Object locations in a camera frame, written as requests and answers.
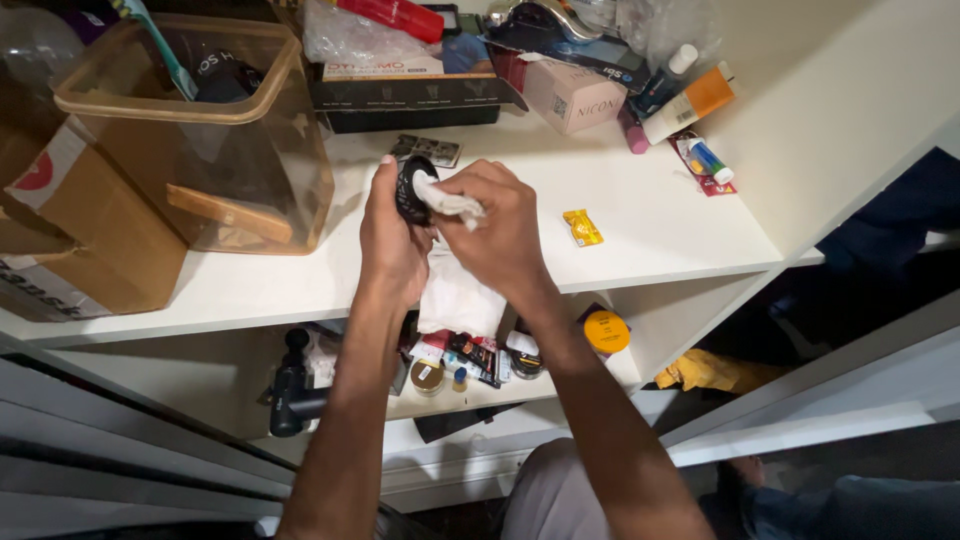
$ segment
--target person's left hand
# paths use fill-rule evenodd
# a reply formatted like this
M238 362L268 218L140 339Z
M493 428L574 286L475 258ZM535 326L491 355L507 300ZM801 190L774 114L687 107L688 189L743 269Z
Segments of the person's left hand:
M396 159L384 156L373 175L370 197L360 224L363 263L357 291L376 289L398 309L409 309L426 286L426 254L433 235L409 225L396 212Z

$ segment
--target hand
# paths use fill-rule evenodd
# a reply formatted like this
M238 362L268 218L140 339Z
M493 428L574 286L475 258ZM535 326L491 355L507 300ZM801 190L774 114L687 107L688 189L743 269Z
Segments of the hand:
M397 309L406 311L426 286L426 254L433 236L424 227L409 225L396 212L396 160L384 156L373 174L370 197L360 224L363 263L357 296L369 289Z
M437 229L461 264L506 297L524 318L553 308L560 292L543 262L533 188L503 163L486 160L474 162L437 187L472 197L487 211L472 233L459 217L434 214Z

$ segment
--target yellow cloth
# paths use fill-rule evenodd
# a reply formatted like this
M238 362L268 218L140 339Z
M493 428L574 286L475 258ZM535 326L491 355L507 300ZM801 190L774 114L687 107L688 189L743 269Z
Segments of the yellow cloth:
M742 395L760 388L788 371L788 368L756 364L701 349L690 349L654 377L654 381L660 388L681 382L684 392L699 386Z

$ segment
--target foot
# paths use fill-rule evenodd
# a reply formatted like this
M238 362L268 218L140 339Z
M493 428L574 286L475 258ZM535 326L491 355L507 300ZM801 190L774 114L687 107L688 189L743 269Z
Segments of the foot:
M763 487L766 478L763 475L763 461L755 455L744 455L728 459L731 467L748 485L753 487Z

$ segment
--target red bottle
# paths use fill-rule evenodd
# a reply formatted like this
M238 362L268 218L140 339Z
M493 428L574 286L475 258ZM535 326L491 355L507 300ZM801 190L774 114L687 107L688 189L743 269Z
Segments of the red bottle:
M333 3L338 8L402 30L427 43L440 41L444 32L442 15L409 0L335 0Z

